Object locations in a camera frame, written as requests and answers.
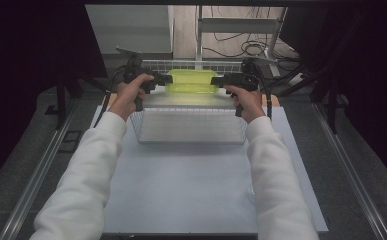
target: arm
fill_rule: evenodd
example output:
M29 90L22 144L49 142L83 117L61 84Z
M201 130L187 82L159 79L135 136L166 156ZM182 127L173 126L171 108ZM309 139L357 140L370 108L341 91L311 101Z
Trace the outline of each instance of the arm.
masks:
M118 96L96 128L84 134L56 191L38 213L31 239L99 239L104 226L103 209L109 200L110 180L122 151L126 120L135 110L140 76L118 86Z
M242 117L249 124L247 154L252 169L259 239L318 239L289 151L262 110L261 93L233 86L226 89L238 95L234 105L242 104Z

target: white wire rack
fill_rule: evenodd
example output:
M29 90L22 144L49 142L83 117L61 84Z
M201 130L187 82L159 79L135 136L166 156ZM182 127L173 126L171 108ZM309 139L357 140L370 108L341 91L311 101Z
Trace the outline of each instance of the white wire rack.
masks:
M240 62L143 61L144 68L161 74L172 69L206 69L223 75L240 72L240 65ZM246 122L235 116L234 109L177 105L145 107L143 111L131 114L131 122L141 143L243 144L245 141Z

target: green object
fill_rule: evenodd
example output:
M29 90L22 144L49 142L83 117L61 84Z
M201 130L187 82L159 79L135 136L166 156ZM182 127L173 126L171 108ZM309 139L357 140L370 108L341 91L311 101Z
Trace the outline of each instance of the green object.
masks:
M165 86L165 91L172 93L216 93L218 86L211 85L212 77L217 73L212 70L173 69L169 71L173 83Z

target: gray floor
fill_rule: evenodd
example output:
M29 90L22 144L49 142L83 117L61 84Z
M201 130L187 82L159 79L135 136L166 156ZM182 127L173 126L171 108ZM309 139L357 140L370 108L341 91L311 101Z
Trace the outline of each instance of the gray floor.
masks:
M103 94L84 82L81 84L85 93L80 99L75 118L68 130L84 133L90 125ZM286 111L330 230L328 233L320 234L320 238L333 240L377 239L312 108L308 97L311 89L312 86L279 100ZM37 112L0 171L0 232L54 134L54 127L57 123L56 116L44 115L47 107L51 104L56 104L54 89L39 96ZM336 123L339 131L338 136L387 225L387 170L356 132L342 110L337 112ZM71 147L71 144L61 145L63 150ZM33 219L56 188L71 155L69 153L56 155L40 192L22 224L17 239L27 239L32 234ZM102 239L118 238L104 236Z

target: white sweater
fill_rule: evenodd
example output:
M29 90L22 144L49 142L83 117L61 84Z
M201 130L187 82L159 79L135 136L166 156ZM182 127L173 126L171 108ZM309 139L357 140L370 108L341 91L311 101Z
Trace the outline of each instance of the white sweater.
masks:
M56 191L38 213L31 239L100 239L126 131L124 120L111 112L86 131ZM246 136L259 239L318 239L289 152L269 118L252 121Z

